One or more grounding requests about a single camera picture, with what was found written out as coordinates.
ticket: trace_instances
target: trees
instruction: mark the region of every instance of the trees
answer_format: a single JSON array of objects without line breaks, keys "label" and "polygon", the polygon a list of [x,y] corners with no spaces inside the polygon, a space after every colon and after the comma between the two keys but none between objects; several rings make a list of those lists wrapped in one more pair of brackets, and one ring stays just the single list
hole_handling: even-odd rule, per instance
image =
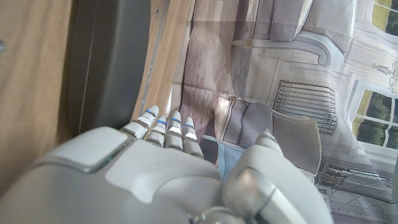
[{"label": "trees", "polygon": [[[398,9],[398,0],[392,0],[391,9],[395,9],[395,10]],[[397,12],[390,11],[388,19],[387,19],[386,33],[398,36],[398,13]]]}]

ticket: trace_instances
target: sofa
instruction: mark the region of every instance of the sofa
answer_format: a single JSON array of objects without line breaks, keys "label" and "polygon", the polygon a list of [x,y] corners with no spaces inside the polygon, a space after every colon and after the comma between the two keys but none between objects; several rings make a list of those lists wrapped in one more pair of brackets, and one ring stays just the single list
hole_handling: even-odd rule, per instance
[{"label": "sofa", "polygon": [[352,38],[356,0],[249,0],[244,39],[233,45],[303,50],[341,68]]}]

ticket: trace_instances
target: cushion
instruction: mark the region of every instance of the cushion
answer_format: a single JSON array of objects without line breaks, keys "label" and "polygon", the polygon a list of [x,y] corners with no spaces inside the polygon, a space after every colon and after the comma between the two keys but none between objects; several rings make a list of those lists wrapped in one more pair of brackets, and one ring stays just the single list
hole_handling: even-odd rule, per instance
[{"label": "cushion", "polygon": [[275,0],[259,0],[253,38],[269,39],[272,15],[274,14],[274,1]]},{"label": "cushion", "polygon": [[302,30],[313,0],[275,0],[270,39],[291,41]]},{"label": "cushion", "polygon": [[303,30],[323,34],[347,53],[353,38],[355,0],[313,0]]}]

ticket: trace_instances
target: white robotic hand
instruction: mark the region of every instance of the white robotic hand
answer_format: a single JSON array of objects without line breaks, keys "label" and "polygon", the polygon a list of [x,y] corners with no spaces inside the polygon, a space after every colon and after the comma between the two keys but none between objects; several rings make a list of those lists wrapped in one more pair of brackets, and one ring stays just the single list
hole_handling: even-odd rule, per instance
[{"label": "white robotic hand", "polygon": [[151,106],[120,131],[93,129],[42,156],[0,198],[0,223],[333,223],[271,132],[223,183],[192,119],[181,130],[178,112],[158,113]]},{"label": "white robotic hand", "polygon": [[154,127],[145,138],[146,141],[159,147],[176,149],[203,159],[192,118],[187,117],[182,125],[181,115],[178,111],[170,113],[168,119],[162,115],[156,120],[158,113],[158,107],[151,106],[140,117],[123,127],[122,131],[133,135],[136,139],[143,139],[155,122]]}]

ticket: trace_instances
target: window frame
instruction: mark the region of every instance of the window frame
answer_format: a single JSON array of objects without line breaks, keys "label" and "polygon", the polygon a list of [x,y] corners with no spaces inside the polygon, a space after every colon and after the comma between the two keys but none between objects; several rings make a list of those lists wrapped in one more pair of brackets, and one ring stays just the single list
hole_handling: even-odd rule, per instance
[{"label": "window frame", "polygon": [[[387,9],[387,10],[390,10],[390,11],[392,11],[392,12],[398,13],[397,10],[388,8],[387,6],[383,6],[382,4],[377,3],[376,0],[373,0],[372,15],[373,15],[374,5],[377,5],[377,6],[379,6],[379,7],[384,8],[384,9]],[[385,34],[387,34],[387,35],[389,35],[389,36],[398,37],[398,35],[388,34],[386,31],[380,30],[379,28],[377,28],[376,26],[374,26],[372,23],[373,23],[373,18],[372,18],[372,16],[371,16],[371,25],[372,25],[373,27],[375,27],[375,28],[378,29],[379,31],[381,31],[381,32],[383,32],[383,33],[385,33]]]},{"label": "window frame", "polygon": [[[358,84],[356,85],[356,88],[354,90],[351,104],[350,104],[350,106],[348,108],[348,112],[347,112],[347,123],[348,123],[348,126],[351,131],[353,128],[353,121],[354,121],[355,117],[358,117],[356,112],[359,108],[359,104],[362,100],[362,96],[363,96],[363,93],[365,90],[376,91],[380,94],[383,94],[384,96],[391,97],[392,98],[392,100],[391,100],[391,117],[394,117],[394,113],[398,113],[398,111],[395,111],[395,99],[398,99],[398,94],[391,93],[390,90],[385,89],[382,86],[373,85],[371,83],[366,83],[364,81],[358,81]],[[379,120],[379,119],[371,118],[369,120],[374,121],[374,120]],[[390,121],[383,121],[383,122],[393,123],[392,118],[390,119]],[[361,142],[361,141],[358,141],[358,142],[359,142],[359,145],[361,146],[361,148],[363,148],[366,153],[370,153],[375,156],[381,156],[381,157],[385,157],[385,158],[393,159],[393,160],[397,159],[398,149],[392,149],[392,148],[388,148],[388,147],[384,147],[384,146],[377,146],[374,144]]]},{"label": "window frame", "polygon": [[363,13],[364,15],[360,16],[362,19],[356,19],[354,23],[354,33],[353,33],[353,42],[358,40],[362,40],[364,42],[369,42],[369,38],[375,39],[377,41],[381,41],[384,45],[398,50],[398,36],[388,34],[376,26],[372,25],[372,14],[375,0],[363,0],[361,2],[357,2],[357,6],[365,7],[365,11],[356,11],[356,14]]}]

